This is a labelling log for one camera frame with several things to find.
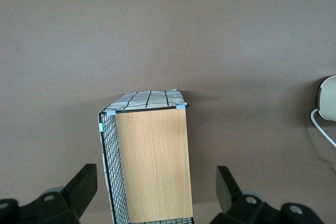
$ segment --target black wire grid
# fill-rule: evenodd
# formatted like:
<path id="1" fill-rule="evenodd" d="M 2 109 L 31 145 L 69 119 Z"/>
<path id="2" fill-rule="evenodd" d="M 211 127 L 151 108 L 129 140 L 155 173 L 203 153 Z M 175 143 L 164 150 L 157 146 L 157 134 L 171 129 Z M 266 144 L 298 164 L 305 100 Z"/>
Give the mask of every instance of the black wire grid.
<path id="1" fill-rule="evenodd" d="M 121 166 L 116 117 L 115 114 L 111 114 L 110 112 L 122 113 L 173 109 L 179 105 L 188 106 L 178 90 L 138 91 L 125 93 L 99 113 L 98 121 L 103 149 L 104 172 L 114 224 L 130 224 L 130 220 Z M 190 217 L 137 224 L 194 224 L 194 219 Z"/>
<path id="2" fill-rule="evenodd" d="M 98 120 L 100 124 L 104 125 L 100 136 L 113 222 L 114 224 L 129 224 L 117 124 L 115 123 L 116 117 L 115 115 L 106 115 L 106 113 L 101 112 L 98 115 Z"/>
<path id="3" fill-rule="evenodd" d="M 151 222 L 141 222 L 137 224 L 194 224 L 194 218 L 182 218 L 182 219 L 173 219 L 173 220 L 160 220 L 160 221 L 151 221 Z"/>

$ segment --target black bracket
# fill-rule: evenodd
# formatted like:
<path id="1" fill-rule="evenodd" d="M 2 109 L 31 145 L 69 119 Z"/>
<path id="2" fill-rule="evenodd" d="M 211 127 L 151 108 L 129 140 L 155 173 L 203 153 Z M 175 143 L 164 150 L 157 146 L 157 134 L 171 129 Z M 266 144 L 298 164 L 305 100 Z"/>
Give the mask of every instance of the black bracket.
<path id="1" fill-rule="evenodd" d="M 15 199 L 0 199 L 0 223 L 79 224 L 96 192 L 96 164 L 86 164 L 61 192 L 43 194 L 22 207 Z"/>
<path id="2" fill-rule="evenodd" d="M 279 211 L 254 195 L 243 195 L 226 166 L 217 168 L 216 193 L 223 212 L 211 224 L 323 224 L 302 204 L 286 203 Z"/>

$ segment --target box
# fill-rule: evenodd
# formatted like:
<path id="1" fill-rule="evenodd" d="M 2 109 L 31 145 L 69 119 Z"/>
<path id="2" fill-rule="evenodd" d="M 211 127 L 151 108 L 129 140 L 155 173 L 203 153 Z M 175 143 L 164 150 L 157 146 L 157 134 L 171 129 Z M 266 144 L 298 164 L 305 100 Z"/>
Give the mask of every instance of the box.
<path id="1" fill-rule="evenodd" d="M 186 107 L 178 90 L 149 90 L 99 113 L 114 224 L 193 223 Z"/>

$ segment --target blue clip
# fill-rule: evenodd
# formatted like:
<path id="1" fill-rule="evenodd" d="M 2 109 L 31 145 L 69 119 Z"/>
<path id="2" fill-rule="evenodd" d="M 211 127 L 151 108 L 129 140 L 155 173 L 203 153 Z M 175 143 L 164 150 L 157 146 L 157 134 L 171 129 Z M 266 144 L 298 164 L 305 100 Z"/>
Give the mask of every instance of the blue clip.
<path id="1" fill-rule="evenodd" d="M 115 115 L 115 110 L 109 110 L 109 111 L 107 111 L 106 115 Z"/>
<path id="2" fill-rule="evenodd" d="M 177 110 L 184 110 L 185 109 L 185 105 L 177 105 L 176 109 Z"/>
<path id="3" fill-rule="evenodd" d="M 105 124 L 99 123 L 99 132 L 104 132 L 105 131 Z"/>

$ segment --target wooden board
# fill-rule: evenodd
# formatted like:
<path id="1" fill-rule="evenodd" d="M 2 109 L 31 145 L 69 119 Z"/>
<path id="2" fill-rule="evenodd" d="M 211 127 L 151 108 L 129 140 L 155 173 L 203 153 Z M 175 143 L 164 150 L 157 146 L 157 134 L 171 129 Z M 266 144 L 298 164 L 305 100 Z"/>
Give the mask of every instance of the wooden board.
<path id="1" fill-rule="evenodd" d="M 116 116 L 130 223 L 192 217 L 185 110 Z"/>

